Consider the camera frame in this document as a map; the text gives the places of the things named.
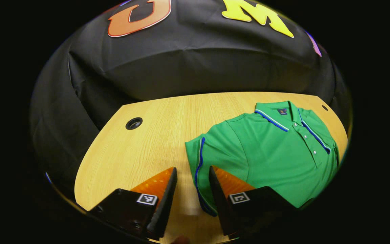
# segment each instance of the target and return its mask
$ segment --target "yellow letter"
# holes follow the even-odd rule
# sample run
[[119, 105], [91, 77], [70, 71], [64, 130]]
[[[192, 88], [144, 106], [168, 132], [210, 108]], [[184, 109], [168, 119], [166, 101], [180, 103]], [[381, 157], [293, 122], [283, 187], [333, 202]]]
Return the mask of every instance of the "yellow letter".
[[271, 9], [266, 8], [263, 5], [257, 4], [255, 7], [243, 0], [223, 0], [226, 6], [226, 11], [222, 12], [225, 18], [233, 20], [241, 20], [251, 22], [251, 17], [246, 15], [242, 9], [246, 10], [258, 23], [266, 25], [267, 17], [269, 17], [269, 25], [275, 30], [289, 37], [293, 37], [282, 20], [278, 17], [278, 14]]

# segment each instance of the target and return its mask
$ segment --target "polo shirt collar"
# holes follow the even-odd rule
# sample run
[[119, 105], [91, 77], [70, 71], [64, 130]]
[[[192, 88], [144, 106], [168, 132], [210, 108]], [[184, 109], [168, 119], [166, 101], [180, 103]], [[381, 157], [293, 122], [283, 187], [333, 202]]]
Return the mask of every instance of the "polo shirt collar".
[[[287, 113], [291, 114], [291, 120], [280, 115], [278, 109], [282, 108], [286, 108]], [[288, 131], [294, 123], [302, 126], [303, 119], [300, 115], [299, 109], [290, 101], [271, 103], [257, 102], [255, 113], [260, 114], [283, 131]]]

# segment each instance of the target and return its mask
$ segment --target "green polo shirt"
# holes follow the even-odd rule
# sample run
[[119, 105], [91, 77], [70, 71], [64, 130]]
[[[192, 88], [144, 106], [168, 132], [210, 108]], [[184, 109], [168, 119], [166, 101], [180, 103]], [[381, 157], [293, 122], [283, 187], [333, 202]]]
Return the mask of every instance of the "green polo shirt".
[[339, 165], [323, 121], [290, 101], [257, 103], [254, 113], [216, 124], [185, 146], [201, 208], [212, 216], [211, 165], [255, 188], [269, 186], [295, 207], [316, 197]]

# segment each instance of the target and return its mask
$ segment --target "shirt sleeve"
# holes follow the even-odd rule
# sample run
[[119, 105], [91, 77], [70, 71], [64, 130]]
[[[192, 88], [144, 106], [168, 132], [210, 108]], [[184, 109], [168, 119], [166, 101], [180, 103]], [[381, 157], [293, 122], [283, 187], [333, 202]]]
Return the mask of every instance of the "shirt sleeve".
[[246, 182], [248, 163], [236, 133], [227, 121], [214, 125], [206, 134], [185, 142], [192, 179], [197, 187], [201, 208], [216, 214], [209, 182], [209, 169], [215, 165]]

